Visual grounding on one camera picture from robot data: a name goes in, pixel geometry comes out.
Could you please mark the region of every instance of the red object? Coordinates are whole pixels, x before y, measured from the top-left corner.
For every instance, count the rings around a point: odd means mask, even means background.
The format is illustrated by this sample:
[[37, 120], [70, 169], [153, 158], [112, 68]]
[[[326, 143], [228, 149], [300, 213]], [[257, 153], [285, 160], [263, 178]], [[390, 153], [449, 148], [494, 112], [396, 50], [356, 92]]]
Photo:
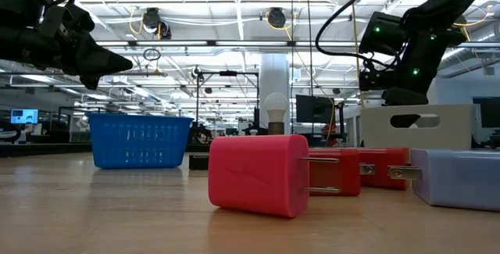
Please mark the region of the red object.
[[219, 207], [293, 218], [309, 201], [301, 135], [219, 137], [209, 152], [209, 199]]
[[310, 162], [309, 186], [315, 188], [332, 187], [338, 193], [311, 191], [310, 195], [350, 195], [361, 192], [359, 177], [359, 153], [350, 148], [311, 148], [309, 157], [338, 159], [338, 163]]
[[375, 165], [374, 175], [362, 175], [361, 185], [375, 188], [405, 190], [409, 181], [394, 180], [388, 175], [388, 166], [405, 166], [410, 163], [408, 148], [360, 148], [361, 163]]

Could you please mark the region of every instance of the screen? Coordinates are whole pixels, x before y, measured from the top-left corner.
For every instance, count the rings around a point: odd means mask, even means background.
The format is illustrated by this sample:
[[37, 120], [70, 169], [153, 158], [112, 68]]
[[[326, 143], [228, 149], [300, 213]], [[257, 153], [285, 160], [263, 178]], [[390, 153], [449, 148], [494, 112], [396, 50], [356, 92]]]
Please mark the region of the screen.
[[480, 105], [483, 128], [500, 128], [500, 98], [475, 98], [473, 102]]
[[296, 95], [297, 122], [330, 123], [332, 105], [329, 98]]
[[13, 109], [10, 113], [12, 124], [38, 123], [38, 109]]

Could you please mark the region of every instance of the desk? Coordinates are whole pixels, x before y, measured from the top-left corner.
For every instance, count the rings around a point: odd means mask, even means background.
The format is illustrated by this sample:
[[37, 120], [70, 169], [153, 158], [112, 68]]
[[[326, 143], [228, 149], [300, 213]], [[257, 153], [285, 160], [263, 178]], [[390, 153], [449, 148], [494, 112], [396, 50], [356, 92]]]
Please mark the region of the desk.
[[0, 159], [0, 253], [498, 253], [500, 213], [411, 191], [313, 197], [286, 220], [217, 209], [206, 171], [98, 170], [91, 153]]

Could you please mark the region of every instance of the blue plastic basket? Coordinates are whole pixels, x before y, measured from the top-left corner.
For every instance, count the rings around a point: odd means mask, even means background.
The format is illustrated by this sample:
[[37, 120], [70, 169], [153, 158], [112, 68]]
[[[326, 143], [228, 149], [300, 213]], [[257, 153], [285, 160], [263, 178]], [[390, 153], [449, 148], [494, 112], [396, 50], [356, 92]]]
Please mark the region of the blue plastic basket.
[[192, 118], [89, 114], [99, 168], [172, 168], [182, 163]]

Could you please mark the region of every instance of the white column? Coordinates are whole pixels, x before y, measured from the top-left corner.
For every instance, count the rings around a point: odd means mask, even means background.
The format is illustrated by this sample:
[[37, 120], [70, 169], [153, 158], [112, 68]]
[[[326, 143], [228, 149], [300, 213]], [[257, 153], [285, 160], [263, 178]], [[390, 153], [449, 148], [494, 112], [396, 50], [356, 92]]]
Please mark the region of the white column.
[[[269, 94], [280, 92], [287, 100], [290, 98], [289, 64], [287, 54], [262, 54], [259, 70], [260, 86], [260, 127], [267, 127], [269, 117], [266, 109], [263, 108], [264, 101]], [[284, 114], [284, 133], [290, 134], [290, 106]]]

